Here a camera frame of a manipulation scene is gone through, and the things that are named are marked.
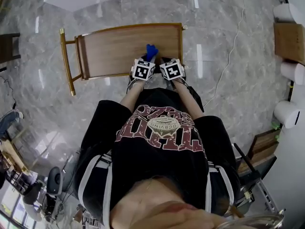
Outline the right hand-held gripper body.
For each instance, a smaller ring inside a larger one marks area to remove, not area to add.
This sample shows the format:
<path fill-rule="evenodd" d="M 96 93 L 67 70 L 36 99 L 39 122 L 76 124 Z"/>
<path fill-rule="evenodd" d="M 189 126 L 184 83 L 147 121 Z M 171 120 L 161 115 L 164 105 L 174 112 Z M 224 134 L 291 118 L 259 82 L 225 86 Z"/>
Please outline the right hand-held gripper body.
<path fill-rule="evenodd" d="M 164 79 L 168 81 L 185 77 L 184 67 L 179 59 L 162 57 L 160 70 Z"/>

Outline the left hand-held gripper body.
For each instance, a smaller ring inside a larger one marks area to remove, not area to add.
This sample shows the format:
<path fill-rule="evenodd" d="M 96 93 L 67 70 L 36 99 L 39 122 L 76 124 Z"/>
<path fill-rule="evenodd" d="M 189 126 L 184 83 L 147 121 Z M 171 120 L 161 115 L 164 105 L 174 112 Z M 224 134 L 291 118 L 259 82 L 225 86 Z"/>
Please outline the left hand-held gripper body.
<path fill-rule="evenodd" d="M 152 77 L 155 70 L 155 59 L 156 56 L 153 56 L 150 59 L 148 58 L 147 54 L 135 59 L 130 71 L 130 81 L 148 81 Z"/>

